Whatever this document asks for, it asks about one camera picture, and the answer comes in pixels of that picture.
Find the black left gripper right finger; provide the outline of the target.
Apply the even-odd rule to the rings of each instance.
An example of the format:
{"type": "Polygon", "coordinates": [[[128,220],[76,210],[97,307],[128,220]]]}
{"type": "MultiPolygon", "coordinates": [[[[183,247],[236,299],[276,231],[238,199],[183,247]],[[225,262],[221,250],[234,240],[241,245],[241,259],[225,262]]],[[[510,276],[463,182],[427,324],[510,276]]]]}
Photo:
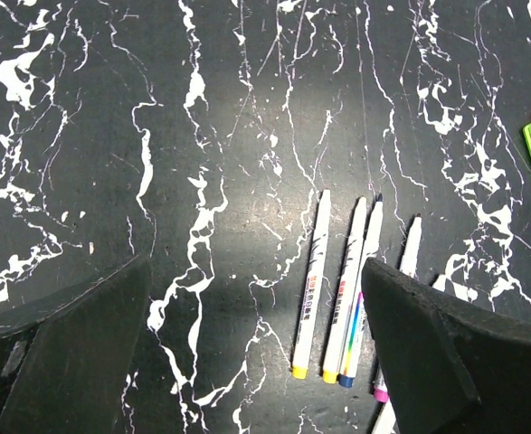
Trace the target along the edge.
{"type": "Polygon", "coordinates": [[[423,285],[378,259],[365,311],[402,433],[531,433],[531,325],[423,285]]]}

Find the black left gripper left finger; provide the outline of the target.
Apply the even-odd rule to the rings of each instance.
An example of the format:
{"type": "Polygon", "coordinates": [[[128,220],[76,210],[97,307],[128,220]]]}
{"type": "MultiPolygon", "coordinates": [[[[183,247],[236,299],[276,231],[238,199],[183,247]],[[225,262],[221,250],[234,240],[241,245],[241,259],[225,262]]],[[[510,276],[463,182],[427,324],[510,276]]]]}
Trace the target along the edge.
{"type": "Polygon", "coordinates": [[[135,257],[0,313],[0,433],[113,432],[151,288],[135,257]]]}

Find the white pen orange end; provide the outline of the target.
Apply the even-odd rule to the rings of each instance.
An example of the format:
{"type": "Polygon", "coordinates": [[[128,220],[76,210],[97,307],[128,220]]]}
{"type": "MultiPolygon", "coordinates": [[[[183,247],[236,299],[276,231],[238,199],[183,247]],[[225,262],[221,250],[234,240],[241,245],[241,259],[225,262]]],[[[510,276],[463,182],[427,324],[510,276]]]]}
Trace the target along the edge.
{"type": "Polygon", "coordinates": [[[337,289],[334,312],[330,321],[329,336],[322,365],[322,378],[325,383],[335,384],[339,373],[344,349],[348,316],[355,292],[356,273],[359,269],[364,244],[367,200],[360,197],[356,203],[346,251],[337,289]]]}

